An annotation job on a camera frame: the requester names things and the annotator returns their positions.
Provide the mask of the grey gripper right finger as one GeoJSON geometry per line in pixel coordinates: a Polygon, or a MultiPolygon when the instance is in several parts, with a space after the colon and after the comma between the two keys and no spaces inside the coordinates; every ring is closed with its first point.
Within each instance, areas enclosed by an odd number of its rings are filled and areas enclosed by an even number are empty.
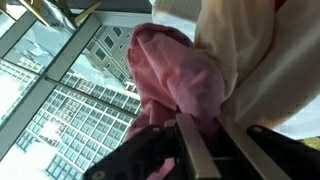
{"type": "Polygon", "coordinates": [[[291,180],[236,122],[221,116],[217,120],[263,180],[291,180]]]}

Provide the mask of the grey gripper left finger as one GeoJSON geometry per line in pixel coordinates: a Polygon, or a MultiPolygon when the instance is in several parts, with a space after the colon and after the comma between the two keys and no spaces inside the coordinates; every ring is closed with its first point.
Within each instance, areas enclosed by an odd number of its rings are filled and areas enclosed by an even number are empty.
{"type": "Polygon", "coordinates": [[[189,114],[177,114],[175,119],[166,123],[164,131],[165,157],[174,159],[174,167],[164,180],[221,179],[221,173],[189,114]]]}

